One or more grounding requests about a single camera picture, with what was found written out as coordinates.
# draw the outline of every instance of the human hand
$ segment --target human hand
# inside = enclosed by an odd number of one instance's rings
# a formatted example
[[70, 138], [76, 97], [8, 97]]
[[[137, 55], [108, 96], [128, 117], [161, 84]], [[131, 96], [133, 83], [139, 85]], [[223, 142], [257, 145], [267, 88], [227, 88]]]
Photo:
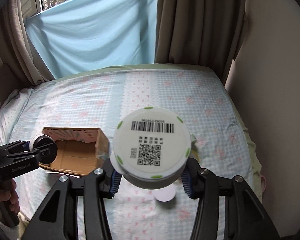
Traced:
[[[8, 191], [8, 190], [3, 190], [0, 189], [0, 202], [4, 202], [4, 201], [8, 201], [10, 200], [10, 209], [11, 211], [15, 212], [15, 213], [19, 213], [20, 212], [20, 205], [19, 205], [19, 197], [18, 194], [16, 192], [16, 187], [17, 184], [16, 182], [12, 179], [12, 190]], [[0, 211], [0, 221], [2, 221], [2, 214]]]

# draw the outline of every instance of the qr code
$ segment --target qr code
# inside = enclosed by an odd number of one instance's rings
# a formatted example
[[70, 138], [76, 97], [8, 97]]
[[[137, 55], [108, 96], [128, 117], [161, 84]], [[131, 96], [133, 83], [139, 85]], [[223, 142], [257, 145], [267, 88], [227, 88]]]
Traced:
[[160, 166], [161, 145], [140, 144], [138, 164]]

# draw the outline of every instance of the bed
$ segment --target bed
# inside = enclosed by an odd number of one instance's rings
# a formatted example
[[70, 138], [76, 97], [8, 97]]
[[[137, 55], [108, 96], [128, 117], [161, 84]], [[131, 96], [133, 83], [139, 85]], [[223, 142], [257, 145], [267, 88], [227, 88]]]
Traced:
[[[241, 175], [261, 200], [261, 165], [233, 102], [217, 76], [196, 65], [113, 66], [14, 91], [0, 111], [0, 145], [29, 140], [43, 127], [100, 127], [110, 141], [122, 117], [145, 106], [178, 113], [197, 138], [201, 166], [216, 175]], [[16, 178], [22, 213], [33, 216], [57, 174], [43, 169]], [[119, 191], [105, 200], [113, 239], [189, 239], [197, 200], [174, 182], [176, 197], [160, 203], [151, 190], [122, 178]], [[223, 239], [224, 199], [220, 198], [218, 239]], [[78, 200], [79, 239], [85, 239], [83, 199]]]

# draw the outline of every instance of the open cardboard box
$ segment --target open cardboard box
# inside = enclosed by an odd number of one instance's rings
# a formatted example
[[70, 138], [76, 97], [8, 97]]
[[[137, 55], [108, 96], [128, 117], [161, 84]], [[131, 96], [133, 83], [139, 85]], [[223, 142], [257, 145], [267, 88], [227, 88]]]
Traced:
[[46, 170], [84, 176], [100, 168], [109, 156], [109, 140], [100, 128], [45, 127], [42, 133], [50, 136], [58, 146], [54, 162], [39, 164]]

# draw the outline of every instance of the white round disc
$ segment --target white round disc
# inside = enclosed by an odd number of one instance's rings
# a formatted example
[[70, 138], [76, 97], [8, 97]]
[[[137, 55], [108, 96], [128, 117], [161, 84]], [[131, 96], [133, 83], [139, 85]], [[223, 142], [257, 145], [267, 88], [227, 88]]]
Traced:
[[170, 184], [167, 187], [153, 190], [154, 198], [161, 202], [172, 200], [176, 196], [176, 186]]

